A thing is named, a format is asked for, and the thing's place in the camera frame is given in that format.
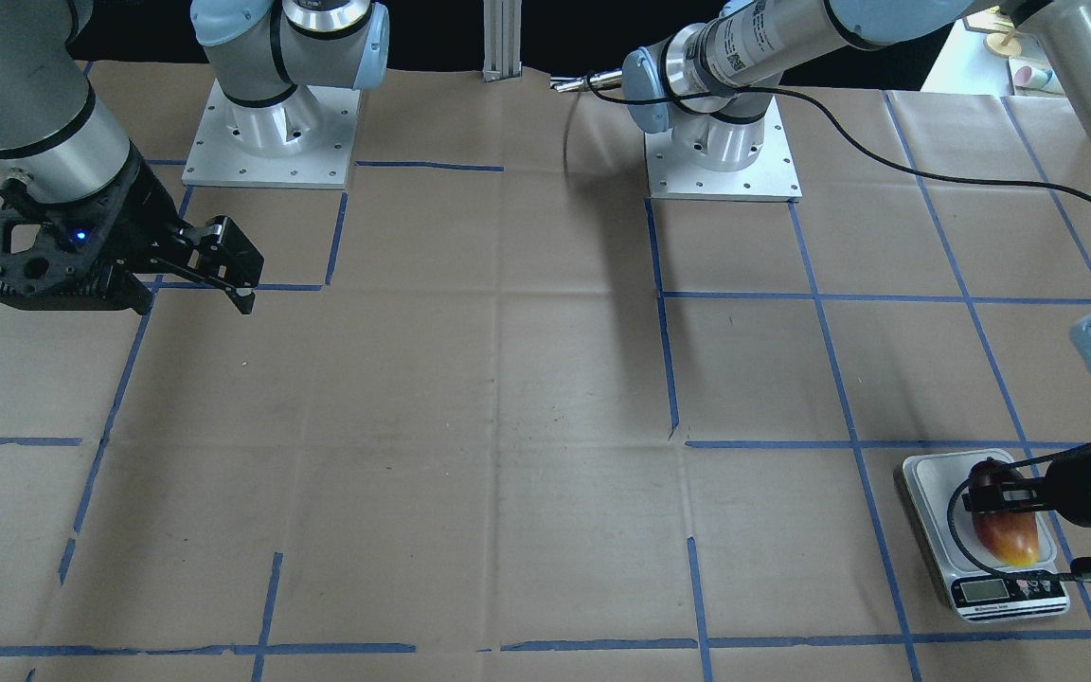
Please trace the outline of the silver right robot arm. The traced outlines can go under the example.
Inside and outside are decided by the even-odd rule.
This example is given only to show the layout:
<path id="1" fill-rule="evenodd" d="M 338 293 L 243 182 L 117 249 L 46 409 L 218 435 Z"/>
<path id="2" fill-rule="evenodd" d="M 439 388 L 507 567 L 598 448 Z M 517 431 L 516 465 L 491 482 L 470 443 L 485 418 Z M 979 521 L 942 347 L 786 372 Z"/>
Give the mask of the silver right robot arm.
<path id="1" fill-rule="evenodd" d="M 360 92 L 389 51 L 377 1 L 190 1 L 185 36 L 205 55 L 187 186 L 336 188 Z M 109 3 L 0 1 L 0 303 L 25 311 L 147 314 L 159 278 L 220 290 L 254 310 L 264 258 L 228 216 L 185 220 L 121 113 L 173 94 L 173 77 L 135 72 L 134 93 L 103 96 L 73 50 Z"/>

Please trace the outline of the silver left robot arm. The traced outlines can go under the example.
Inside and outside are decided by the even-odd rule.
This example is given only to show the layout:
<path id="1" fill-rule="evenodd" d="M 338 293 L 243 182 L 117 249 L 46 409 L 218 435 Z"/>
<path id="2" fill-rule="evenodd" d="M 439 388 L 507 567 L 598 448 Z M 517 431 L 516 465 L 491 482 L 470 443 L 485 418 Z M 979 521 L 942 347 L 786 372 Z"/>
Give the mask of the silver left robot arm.
<path id="1" fill-rule="evenodd" d="M 732 1 L 719 17 L 684 27 L 625 57 L 620 89 L 645 133 L 716 117 L 752 125 L 769 81 L 843 47 L 880 50 L 925 36 L 983 8 L 981 1 Z M 1035 36 L 1091 142 L 1091 1 L 1004 1 L 1003 12 Z M 1091 374 L 1091 314 L 1070 332 Z M 1053 463 L 1039 500 L 1091 527 L 1091 455 Z"/>

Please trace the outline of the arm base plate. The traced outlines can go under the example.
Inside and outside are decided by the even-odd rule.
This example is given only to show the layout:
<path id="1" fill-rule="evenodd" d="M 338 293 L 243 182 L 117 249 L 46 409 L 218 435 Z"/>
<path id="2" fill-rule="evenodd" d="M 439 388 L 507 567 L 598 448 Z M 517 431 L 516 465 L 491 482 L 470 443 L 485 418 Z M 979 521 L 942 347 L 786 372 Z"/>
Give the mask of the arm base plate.
<path id="1" fill-rule="evenodd" d="M 300 86 L 265 108 L 242 107 L 213 83 L 193 146 L 185 186 L 346 189 L 361 95 Z"/>
<path id="2" fill-rule="evenodd" d="M 645 163 L 654 199 L 792 203 L 804 195 L 774 99 L 748 124 L 690 117 L 647 134 Z"/>

